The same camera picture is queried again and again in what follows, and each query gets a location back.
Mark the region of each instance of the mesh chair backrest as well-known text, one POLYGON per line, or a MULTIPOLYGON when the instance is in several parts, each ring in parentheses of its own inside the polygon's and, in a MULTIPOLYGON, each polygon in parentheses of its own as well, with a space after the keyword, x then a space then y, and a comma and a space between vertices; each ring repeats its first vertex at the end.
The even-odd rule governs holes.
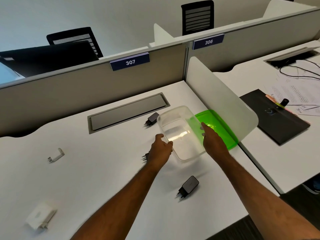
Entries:
POLYGON ((99 58, 103 57, 102 52, 90 27, 71 29, 58 33, 49 34, 47 35, 47 40, 50 45, 87 40, 89 41, 96 55, 99 58))
POLYGON ((214 28, 214 2, 212 0, 184 4, 182 8, 182 35, 214 28))

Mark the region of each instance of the green plastic lid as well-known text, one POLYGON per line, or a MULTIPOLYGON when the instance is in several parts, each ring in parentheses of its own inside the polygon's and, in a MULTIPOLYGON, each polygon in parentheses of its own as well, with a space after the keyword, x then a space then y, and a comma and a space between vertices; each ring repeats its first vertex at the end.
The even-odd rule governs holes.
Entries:
POLYGON ((225 121, 212 109, 203 111, 195 115, 200 122, 214 129, 222 138, 228 150, 233 149, 238 144, 238 139, 225 121))

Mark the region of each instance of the plastic container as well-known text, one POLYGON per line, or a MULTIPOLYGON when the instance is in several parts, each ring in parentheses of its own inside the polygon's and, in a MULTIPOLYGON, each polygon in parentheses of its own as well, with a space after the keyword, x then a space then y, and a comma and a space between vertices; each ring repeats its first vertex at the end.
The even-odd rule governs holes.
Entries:
POLYGON ((202 111, 195 115, 196 118, 204 122, 207 126, 221 137, 228 150, 233 149, 238 144, 238 139, 226 122, 212 109, 202 111))
POLYGON ((187 106, 179 106, 158 116, 165 139, 173 141, 173 152, 186 162, 205 153, 201 124, 187 106))

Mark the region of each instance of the floor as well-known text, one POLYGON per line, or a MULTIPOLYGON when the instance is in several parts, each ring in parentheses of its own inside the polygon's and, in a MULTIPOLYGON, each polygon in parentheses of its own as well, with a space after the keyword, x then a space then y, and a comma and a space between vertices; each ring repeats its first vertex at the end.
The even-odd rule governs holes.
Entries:
MULTIPOLYGON (((281 195, 282 200, 320 230, 320 194, 308 192, 302 185, 281 195)), ((246 216, 207 240, 263 240, 250 216, 246 216)))

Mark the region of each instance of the computer monitor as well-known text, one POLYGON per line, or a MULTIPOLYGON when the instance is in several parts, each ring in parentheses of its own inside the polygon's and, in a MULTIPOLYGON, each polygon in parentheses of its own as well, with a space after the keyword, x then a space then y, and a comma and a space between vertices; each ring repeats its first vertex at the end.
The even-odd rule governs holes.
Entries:
POLYGON ((87 40, 0 52, 0 62, 24 77, 96 60, 87 40))

